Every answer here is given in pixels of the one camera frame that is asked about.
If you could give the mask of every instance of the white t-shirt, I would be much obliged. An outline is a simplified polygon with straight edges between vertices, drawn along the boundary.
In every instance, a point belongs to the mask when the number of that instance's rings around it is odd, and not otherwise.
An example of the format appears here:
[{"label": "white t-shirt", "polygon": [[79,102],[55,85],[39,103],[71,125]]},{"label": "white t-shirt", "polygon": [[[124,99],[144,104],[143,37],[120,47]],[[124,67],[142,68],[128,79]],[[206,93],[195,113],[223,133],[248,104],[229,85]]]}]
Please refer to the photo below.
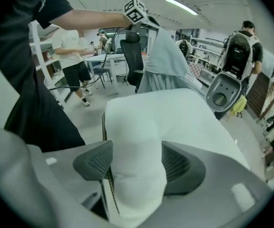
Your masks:
[{"label": "white t-shirt", "polygon": [[[76,30],[64,30],[62,28],[58,29],[52,35],[52,48],[55,50],[57,48],[63,49],[79,49],[79,35]],[[83,58],[78,52],[73,52],[71,54],[59,55],[59,62],[62,69],[66,67],[73,66],[83,61]]]}]

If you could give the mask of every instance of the light blue cloth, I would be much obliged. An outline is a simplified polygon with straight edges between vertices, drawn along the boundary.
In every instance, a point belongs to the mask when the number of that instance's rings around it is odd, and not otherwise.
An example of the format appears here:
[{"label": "light blue cloth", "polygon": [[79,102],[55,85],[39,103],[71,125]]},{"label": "light blue cloth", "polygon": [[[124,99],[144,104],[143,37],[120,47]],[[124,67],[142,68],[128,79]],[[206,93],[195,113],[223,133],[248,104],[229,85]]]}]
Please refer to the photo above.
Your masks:
[{"label": "light blue cloth", "polygon": [[193,83],[194,80],[197,81],[179,47],[170,35],[160,28],[145,66],[138,93],[189,88],[204,98],[204,93]]}]

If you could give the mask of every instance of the sneaker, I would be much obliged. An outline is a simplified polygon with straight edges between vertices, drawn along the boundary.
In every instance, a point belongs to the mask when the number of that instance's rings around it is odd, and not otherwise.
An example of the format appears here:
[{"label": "sneaker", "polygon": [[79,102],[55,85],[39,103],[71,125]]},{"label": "sneaker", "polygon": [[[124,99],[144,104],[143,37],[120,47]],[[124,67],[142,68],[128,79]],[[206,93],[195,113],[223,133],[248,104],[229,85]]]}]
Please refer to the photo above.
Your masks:
[{"label": "sneaker", "polygon": [[93,95],[93,93],[92,93],[90,90],[88,90],[88,89],[86,89],[84,93],[85,93],[86,95]]},{"label": "sneaker", "polygon": [[83,103],[83,105],[85,105],[85,106],[89,106],[89,105],[90,105],[90,103],[87,101],[86,98],[83,98],[83,99],[82,99],[82,103]]}]

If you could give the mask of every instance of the ceiling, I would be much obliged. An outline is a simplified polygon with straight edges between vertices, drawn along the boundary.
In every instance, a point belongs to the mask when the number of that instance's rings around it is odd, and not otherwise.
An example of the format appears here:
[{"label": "ceiling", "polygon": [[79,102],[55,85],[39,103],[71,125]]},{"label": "ceiling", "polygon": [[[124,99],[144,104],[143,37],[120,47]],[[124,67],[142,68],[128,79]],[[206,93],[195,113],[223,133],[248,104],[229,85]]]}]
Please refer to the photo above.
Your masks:
[{"label": "ceiling", "polygon": [[[76,9],[122,12],[129,0],[68,0]],[[264,48],[274,54],[274,18],[260,0],[178,0],[196,10],[194,16],[165,0],[140,0],[166,29],[208,29],[226,34],[244,20],[255,23]]]}]

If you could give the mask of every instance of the ceiling light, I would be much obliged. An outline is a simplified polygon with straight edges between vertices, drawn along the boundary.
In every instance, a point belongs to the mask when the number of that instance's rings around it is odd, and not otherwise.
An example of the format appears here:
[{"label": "ceiling light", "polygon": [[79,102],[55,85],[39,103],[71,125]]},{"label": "ceiling light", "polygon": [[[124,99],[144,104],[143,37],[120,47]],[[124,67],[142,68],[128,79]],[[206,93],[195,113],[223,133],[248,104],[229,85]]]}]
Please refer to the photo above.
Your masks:
[{"label": "ceiling light", "polygon": [[188,8],[186,5],[184,5],[184,4],[180,3],[180,2],[177,2],[175,0],[166,0],[166,1],[170,2],[170,3],[173,3],[176,6],[181,7],[182,9],[188,11],[189,13],[192,13],[193,15],[198,15],[198,13],[194,12],[192,9]]}]

